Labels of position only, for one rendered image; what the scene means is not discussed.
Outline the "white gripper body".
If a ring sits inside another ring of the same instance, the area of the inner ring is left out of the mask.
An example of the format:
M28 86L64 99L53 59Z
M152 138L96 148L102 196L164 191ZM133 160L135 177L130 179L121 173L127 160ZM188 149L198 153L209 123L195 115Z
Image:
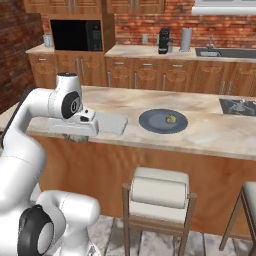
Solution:
M80 116L77 122L51 118L49 120L49 130L58 134L96 136L99 132L99 126L95 118L89 120Z

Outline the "clear grey tupperware container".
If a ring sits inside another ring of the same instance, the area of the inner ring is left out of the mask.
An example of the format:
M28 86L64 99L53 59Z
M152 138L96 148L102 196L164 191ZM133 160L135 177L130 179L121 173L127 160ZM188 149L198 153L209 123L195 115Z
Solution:
M117 135L123 134L128 123L128 118L125 115L106 112L97 112L96 120L98 121L100 133L111 133Z

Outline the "dark blue round plate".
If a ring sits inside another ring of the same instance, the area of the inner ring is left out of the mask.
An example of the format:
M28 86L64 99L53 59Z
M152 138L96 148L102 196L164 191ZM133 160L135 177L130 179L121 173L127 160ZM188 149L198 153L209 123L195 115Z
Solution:
M173 114L177 122L168 124L166 117ZM147 131L158 134L174 134L183 131L187 125L187 118L180 112L170 109L150 109L139 116L139 124Z

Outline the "wooden kitchen island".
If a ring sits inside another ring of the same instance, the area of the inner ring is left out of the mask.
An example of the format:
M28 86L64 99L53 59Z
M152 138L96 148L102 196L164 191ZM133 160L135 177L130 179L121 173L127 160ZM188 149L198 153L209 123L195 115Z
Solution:
M101 133L77 144L50 134L47 119L32 119L28 131L47 152L40 186L90 195L102 214L119 217L122 185L136 167L185 172L197 195L192 230L221 235L243 182L256 181L256 117L225 115L219 100L211 94L86 86L85 106L125 115L128 125L120 136ZM171 135L144 130L138 118L155 108L184 114L187 128Z

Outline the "grey glass jar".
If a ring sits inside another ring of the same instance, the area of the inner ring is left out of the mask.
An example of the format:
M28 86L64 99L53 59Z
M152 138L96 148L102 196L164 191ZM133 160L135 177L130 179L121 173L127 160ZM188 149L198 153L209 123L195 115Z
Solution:
M44 40L44 45L46 47L53 47L54 43L53 43L53 38L51 34L44 34L43 35L43 40Z

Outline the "black microwave oven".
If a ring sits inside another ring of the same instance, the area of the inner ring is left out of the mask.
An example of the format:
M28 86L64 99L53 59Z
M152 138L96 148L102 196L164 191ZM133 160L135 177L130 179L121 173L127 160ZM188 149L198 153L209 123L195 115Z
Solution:
M51 20L56 50L102 51L99 20Z

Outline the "wooden stool with white cushion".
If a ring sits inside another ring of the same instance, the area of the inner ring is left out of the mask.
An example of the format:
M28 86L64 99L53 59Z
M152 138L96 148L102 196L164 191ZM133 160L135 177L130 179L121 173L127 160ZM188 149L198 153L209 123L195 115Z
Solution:
M124 248L130 256L130 229L180 237L178 256L184 256L197 195L184 172L137 167L130 183L122 185Z
M222 237L219 250L223 251L228 238L231 236L231 231L236 220L236 215L239 207L243 206L246 221L249 227L250 235L252 238L252 248L248 256L256 256L256 182L247 181L242 185L230 216L228 225Z

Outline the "wooden base cupboards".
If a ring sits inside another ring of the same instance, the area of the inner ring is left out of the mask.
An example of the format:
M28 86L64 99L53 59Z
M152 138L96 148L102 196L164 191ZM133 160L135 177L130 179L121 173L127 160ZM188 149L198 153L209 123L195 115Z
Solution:
M103 54L31 53L38 87L53 89L56 76L73 72L85 86L256 97L256 63L106 57Z

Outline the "black coffee machine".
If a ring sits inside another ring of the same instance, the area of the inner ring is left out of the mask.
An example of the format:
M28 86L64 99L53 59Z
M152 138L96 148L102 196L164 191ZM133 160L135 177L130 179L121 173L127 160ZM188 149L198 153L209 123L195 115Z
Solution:
M160 29L159 38L158 38L158 53L166 54L169 50L169 47L173 39L170 37L170 28L163 27Z

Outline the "white paper towel roll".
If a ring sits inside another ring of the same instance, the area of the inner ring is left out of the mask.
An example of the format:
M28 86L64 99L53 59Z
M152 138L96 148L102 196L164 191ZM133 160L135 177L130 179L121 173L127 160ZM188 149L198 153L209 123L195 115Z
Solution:
M192 29L191 28L183 28L181 34L181 43L180 43L180 52L189 52L190 51L190 43L192 39Z

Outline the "black hob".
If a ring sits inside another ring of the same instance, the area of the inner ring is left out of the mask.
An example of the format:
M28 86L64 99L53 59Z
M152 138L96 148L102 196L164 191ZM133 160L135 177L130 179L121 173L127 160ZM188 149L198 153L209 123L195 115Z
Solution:
M256 117L256 100L220 99L219 102L224 114Z

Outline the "dark grey sink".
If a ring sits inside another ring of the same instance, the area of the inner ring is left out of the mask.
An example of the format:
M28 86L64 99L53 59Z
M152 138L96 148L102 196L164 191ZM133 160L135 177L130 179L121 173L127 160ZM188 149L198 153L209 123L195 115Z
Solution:
M196 47L195 52L199 57L256 59L256 49Z

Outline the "white extractor hood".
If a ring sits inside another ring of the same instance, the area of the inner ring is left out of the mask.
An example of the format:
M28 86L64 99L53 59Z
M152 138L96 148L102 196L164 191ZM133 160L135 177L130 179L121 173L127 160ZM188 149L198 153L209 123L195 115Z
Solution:
M256 15L256 0L195 0L196 15Z

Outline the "wooden wall cupboards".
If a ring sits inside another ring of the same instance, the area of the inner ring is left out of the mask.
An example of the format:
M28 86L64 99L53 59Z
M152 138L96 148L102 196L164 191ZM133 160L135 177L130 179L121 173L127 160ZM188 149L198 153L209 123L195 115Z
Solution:
M165 0L23 0L28 13L162 14Z

